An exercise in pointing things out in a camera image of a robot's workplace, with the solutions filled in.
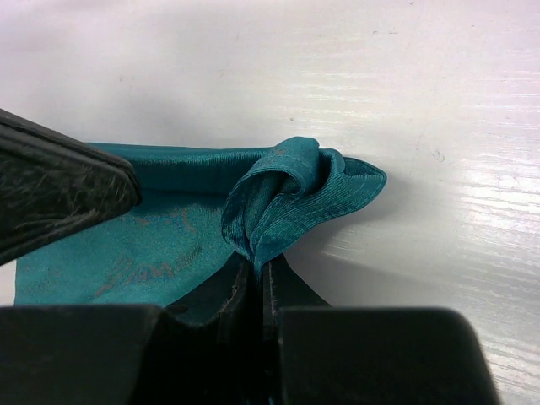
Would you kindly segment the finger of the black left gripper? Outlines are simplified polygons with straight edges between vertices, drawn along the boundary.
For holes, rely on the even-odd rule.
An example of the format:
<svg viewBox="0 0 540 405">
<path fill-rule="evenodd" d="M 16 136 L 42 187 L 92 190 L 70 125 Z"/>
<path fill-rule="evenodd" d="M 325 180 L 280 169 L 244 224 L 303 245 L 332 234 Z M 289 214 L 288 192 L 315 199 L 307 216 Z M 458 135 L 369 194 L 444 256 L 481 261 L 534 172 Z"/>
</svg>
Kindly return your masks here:
<svg viewBox="0 0 540 405">
<path fill-rule="evenodd" d="M 1 112 L 1 262 L 118 217 L 143 200 L 126 160 Z"/>
</svg>

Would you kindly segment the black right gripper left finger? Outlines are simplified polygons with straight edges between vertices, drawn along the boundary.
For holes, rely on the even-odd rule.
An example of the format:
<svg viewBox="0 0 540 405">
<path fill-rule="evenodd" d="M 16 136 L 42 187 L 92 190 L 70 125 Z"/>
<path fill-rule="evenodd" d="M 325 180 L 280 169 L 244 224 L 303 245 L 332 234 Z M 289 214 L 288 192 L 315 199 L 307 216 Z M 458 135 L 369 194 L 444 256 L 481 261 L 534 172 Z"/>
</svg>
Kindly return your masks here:
<svg viewBox="0 0 540 405">
<path fill-rule="evenodd" d="M 163 309 L 162 323 L 167 327 L 207 327 L 245 284 L 251 264 L 233 253 L 210 278 Z"/>
</svg>

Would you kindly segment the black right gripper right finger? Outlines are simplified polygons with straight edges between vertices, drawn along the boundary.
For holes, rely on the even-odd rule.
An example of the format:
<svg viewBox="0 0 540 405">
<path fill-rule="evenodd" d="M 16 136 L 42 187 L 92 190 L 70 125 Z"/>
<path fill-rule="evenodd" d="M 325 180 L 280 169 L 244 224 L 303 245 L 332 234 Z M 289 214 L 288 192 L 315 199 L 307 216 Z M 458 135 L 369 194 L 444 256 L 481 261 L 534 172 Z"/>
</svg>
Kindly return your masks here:
<svg viewBox="0 0 540 405">
<path fill-rule="evenodd" d="M 262 319 L 274 321 L 280 309 L 329 306 L 279 255 L 262 268 Z"/>
</svg>

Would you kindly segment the teal cloth napkin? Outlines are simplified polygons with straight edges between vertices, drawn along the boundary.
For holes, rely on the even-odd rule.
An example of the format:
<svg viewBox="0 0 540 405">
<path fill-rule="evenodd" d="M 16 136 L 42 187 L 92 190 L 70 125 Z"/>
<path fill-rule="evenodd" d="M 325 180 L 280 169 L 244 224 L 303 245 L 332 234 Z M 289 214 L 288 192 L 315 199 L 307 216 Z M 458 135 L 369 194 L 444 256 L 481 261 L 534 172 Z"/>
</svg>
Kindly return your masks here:
<svg viewBox="0 0 540 405">
<path fill-rule="evenodd" d="M 88 144 L 132 165 L 143 200 L 12 262 L 14 303 L 166 306 L 233 253 L 263 266 L 318 224 L 355 213 L 386 184 L 362 160 L 290 138 L 271 148 Z"/>
</svg>

